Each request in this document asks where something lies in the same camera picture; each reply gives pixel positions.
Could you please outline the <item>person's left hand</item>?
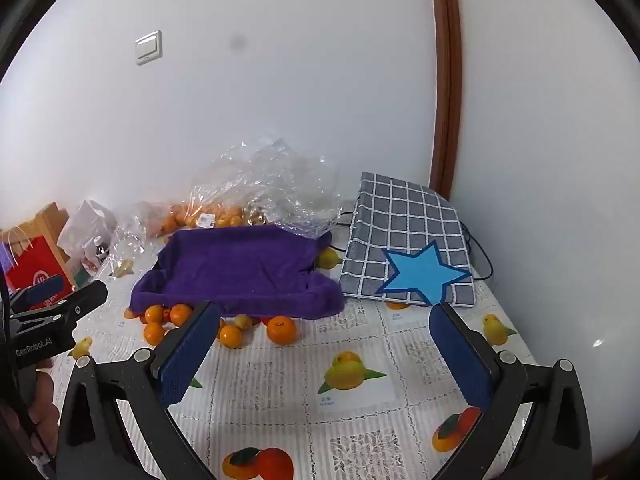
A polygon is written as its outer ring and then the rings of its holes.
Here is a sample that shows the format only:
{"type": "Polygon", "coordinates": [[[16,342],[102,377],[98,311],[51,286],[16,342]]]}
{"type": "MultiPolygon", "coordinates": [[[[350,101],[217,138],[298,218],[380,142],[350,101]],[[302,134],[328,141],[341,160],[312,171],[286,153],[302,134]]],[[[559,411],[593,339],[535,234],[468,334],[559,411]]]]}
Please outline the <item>person's left hand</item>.
{"type": "Polygon", "coordinates": [[[29,418],[35,426],[30,442],[37,452],[52,458],[58,449],[58,416],[53,403],[54,383],[49,375],[54,361],[47,359],[36,365],[34,395],[28,406],[29,418]]]}

